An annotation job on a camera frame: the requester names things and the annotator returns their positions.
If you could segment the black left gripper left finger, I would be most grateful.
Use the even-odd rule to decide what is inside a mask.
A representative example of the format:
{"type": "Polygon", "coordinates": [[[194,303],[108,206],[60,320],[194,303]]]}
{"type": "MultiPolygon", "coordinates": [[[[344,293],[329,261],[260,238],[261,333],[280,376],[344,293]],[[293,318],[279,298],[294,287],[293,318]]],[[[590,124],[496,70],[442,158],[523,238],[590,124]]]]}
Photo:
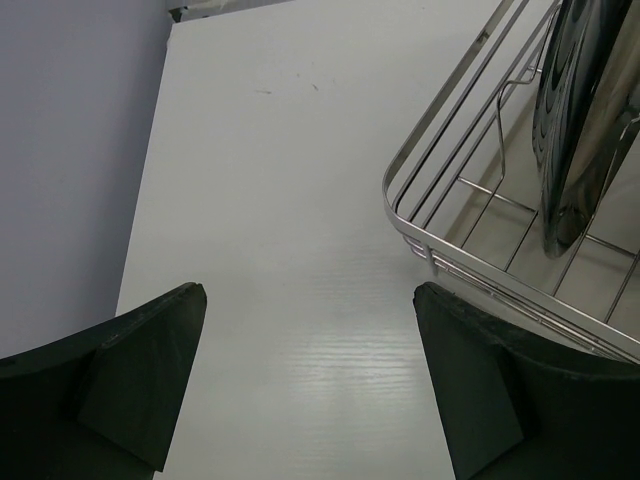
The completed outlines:
{"type": "Polygon", "coordinates": [[[207,295],[186,283],[1,361],[4,479],[151,479],[163,471],[207,295]]]}

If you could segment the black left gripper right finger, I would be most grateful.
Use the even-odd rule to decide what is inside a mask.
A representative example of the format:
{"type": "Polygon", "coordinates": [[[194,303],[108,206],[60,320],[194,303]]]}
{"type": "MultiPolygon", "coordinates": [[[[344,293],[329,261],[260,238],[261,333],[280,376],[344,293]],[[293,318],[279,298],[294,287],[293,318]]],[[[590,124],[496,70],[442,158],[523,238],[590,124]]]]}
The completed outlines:
{"type": "Polygon", "coordinates": [[[639,368],[425,283],[413,305],[459,479],[635,479],[639,368]]]}

